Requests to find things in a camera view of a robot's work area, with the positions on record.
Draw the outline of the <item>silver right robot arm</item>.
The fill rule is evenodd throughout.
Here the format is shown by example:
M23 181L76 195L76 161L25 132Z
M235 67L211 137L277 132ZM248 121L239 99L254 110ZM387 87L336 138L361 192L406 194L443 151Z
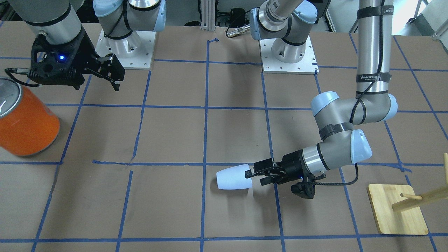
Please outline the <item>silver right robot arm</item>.
M29 68L6 68L9 79L28 87L72 86L76 90L91 74L107 80L115 91L124 80L120 58L141 50L137 31L161 32L165 0L94 0L94 14L103 29L109 53L100 56L68 0L10 0L35 33Z

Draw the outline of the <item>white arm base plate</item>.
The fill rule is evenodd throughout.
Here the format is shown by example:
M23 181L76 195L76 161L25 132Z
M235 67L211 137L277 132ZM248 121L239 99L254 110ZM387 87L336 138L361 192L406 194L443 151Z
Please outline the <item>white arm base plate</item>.
M104 37L101 31L96 53L100 56L115 54L126 70L150 70L157 35L152 31L133 31L127 38L114 40Z
M281 38L261 40L259 44L264 73L313 75L320 72L310 37L299 46L289 45Z

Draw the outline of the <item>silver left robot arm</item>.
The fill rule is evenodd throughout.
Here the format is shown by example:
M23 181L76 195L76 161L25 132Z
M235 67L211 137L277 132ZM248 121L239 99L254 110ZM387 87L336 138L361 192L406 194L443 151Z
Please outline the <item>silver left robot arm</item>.
M355 125L388 120L398 110L396 98L389 94L392 0L360 0L357 11L356 96L341 99L335 92L320 93L311 101L313 117L321 142L283 156L253 164L245 177L264 176L262 185L282 184L324 177L324 172L356 164L372 156L362 130Z

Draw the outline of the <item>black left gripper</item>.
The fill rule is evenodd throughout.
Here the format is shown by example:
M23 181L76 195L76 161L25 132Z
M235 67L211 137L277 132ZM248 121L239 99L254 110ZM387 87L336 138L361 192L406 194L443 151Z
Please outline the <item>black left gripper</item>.
M297 150L284 155L280 162L275 162L273 158L258 161L253 164L253 172L246 170L244 175L246 179L266 176L260 179L260 185L266 186L302 179L306 172L310 173L305 164L303 151Z

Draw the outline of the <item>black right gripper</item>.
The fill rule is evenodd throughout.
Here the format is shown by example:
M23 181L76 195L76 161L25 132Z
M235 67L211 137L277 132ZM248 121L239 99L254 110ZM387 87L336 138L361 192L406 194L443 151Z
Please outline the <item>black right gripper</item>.
M98 55L88 56L81 65L83 73L93 74L98 78L103 78L111 82L114 91L120 89L120 82L124 80L125 69L118 57L109 53L105 57ZM75 90L79 90L79 84L72 85Z

